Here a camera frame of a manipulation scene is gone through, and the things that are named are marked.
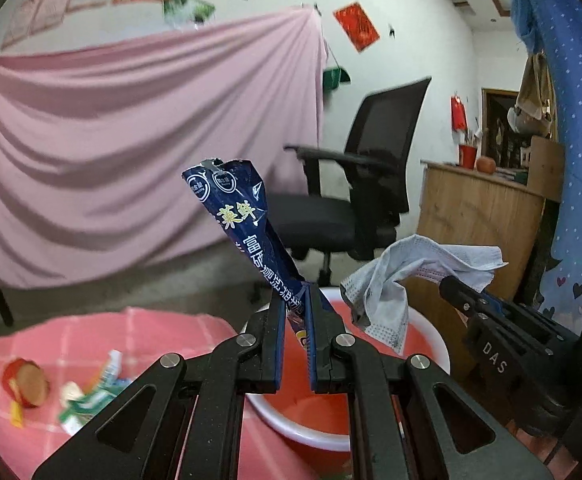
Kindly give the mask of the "grey face mask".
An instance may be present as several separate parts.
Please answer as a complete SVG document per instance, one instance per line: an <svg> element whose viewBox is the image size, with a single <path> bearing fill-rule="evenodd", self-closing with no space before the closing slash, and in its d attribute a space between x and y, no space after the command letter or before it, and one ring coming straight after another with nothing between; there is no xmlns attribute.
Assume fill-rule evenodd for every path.
<svg viewBox="0 0 582 480"><path fill-rule="evenodd" d="M418 234L387 247L341 282L341 296L355 326L402 353L409 323L406 278L440 284L453 276L476 292L484 290L507 263L497 246L448 245Z"/></svg>

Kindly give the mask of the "dark blue snack wrapper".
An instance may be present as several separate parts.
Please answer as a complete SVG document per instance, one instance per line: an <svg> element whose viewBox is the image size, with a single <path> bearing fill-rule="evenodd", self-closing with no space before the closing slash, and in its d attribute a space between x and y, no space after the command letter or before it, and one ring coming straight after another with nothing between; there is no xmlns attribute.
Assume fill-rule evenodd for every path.
<svg viewBox="0 0 582 480"><path fill-rule="evenodd" d="M283 248L269 220L265 183L251 162L206 159L181 174L182 180L220 225L236 248L279 294L296 339L317 351L309 326L309 285Z"/></svg>

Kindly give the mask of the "red white plastic bin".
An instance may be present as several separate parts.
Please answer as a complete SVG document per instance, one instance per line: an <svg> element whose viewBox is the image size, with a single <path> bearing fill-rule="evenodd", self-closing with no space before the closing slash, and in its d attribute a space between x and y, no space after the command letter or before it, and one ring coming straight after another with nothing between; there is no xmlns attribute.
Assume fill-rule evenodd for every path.
<svg viewBox="0 0 582 480"><path fill-rule="evenodd" d="M409 308L406 342L398 356L405 359L416 353L424 354L445 372L450 371L442 335L423 314ZM310 448L350 450L346 396L320 396L310 390L305 351L289 327L285 329L280 389L274 394L250 393L248 400L266 424L282 436Z"/></svg>

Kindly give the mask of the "green white wrapper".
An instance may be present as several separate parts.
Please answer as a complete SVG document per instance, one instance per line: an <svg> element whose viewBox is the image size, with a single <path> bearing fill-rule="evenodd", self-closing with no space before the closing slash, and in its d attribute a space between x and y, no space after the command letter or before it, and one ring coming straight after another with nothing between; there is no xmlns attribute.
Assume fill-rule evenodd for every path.
<svg viewBox="0 0 582 480"><path fill-rule="evenodd" d="M73 437L87 422L108 406L131 383L132 378L123 378L123 353L108 352L108 360L88 391L76 382L66 382L60 389L62 410L58 422L63 431Z"/></svg>

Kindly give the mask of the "red cup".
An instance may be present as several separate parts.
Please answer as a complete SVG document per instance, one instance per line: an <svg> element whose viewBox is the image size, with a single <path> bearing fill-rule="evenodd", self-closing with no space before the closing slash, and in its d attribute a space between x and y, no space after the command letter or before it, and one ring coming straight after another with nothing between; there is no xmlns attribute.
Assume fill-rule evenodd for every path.
<svg viewBox="0 0 582 480"><path fill-rule="evenodd" d="M473 170L477 159L477 147L470 144L459 145L459 166L463 169Z"/></svg>

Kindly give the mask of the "black office chair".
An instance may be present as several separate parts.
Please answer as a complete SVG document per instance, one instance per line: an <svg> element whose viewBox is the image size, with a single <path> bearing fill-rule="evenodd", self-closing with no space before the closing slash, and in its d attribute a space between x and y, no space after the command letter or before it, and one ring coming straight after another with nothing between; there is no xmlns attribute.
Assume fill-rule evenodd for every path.
<svg viewBox="0 0 582 480"><path fill-rule="evenodd" d="M370 261L397 238L409 212L406 169L428 86L425 77L365 96L341 152L287 145L302 163L308 193L272 194L269 221L290 256L302 261L323 254L317 283L331 285L331 257ZM321 194L320 164L335 162L349 184L349 198Z"/></svg>

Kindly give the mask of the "pink checked tablecloth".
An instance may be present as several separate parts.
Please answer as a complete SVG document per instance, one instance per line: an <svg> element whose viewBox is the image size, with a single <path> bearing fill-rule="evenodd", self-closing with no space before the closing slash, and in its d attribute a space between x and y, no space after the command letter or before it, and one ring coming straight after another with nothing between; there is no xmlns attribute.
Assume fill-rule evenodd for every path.
<svg viewBox="0 0 582 480"><path fill-rule="evenodd" d="M162 354L193 358L234 335L231 325L207 314L127 308L120 312L54 318L12 336L0 337L0 455L14 474L30 478L68 439L60 426L60 388L76 382L88 389L113 350L122 352L123 378L137 377ZM26 411L24 425L10 422L10 396L2 388L4 368L16 359L42 368L50 394L40 408Z"/></svg>

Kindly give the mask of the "red hanging ornament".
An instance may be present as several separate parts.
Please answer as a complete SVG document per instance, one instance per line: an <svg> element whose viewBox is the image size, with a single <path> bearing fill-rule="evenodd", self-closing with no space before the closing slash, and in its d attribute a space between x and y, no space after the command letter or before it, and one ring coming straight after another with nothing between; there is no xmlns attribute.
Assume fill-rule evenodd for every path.
<svg viewBox="0 0 582 480"><path fill-rule="evenodd" d="M468 122L466 121L466 108L458 94L450 98L451 130L466 132Z"/></svg>

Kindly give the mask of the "pink hanging sheet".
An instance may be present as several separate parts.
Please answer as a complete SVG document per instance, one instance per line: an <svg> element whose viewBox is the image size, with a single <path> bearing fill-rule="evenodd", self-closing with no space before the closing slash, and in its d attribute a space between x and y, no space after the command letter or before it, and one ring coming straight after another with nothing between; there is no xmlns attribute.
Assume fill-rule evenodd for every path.
<svg viewBox="0 0 582 480"><path fill-rule="evenodd" d="M248 159L305 193L326 45L309 6L89 49L0 55L0 286L83 283L216 243L181 179Z"/></svg>

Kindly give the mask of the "blue dotted curtain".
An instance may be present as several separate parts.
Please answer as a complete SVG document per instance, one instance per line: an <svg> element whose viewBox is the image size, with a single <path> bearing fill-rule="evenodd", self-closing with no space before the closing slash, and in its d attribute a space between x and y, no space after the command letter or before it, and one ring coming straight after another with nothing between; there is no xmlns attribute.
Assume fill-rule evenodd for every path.
<svg viewBox="0 0 582 480"><path fill-rule="evenodd" d="M551 263L541 278L542 313L582 331L582 2L528 0L556 92L565 169Z"/></svg>

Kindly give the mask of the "green photo cards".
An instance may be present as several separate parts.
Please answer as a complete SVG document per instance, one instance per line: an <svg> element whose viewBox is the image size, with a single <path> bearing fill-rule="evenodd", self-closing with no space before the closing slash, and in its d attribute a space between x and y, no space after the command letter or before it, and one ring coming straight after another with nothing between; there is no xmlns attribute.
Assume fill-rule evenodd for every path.
<svg viewBox="0 0 582 480"><path fill-rule="evenodd" d="M213 16L215 10L213 3L204 0L163 1L165 22L175 27L185 24L204 24Z"/></svg>

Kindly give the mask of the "red diamond wall poster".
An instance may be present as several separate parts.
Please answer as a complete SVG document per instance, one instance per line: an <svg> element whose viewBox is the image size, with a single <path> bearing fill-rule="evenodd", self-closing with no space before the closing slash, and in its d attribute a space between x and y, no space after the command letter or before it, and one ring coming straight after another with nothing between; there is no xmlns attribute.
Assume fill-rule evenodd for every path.
<svg viewBox="0 0 582 480"><path fill-rule="evenodd" d="M366 50L380 39L378 31L359 2L335 10L333 16L357 52Z"/></svg>

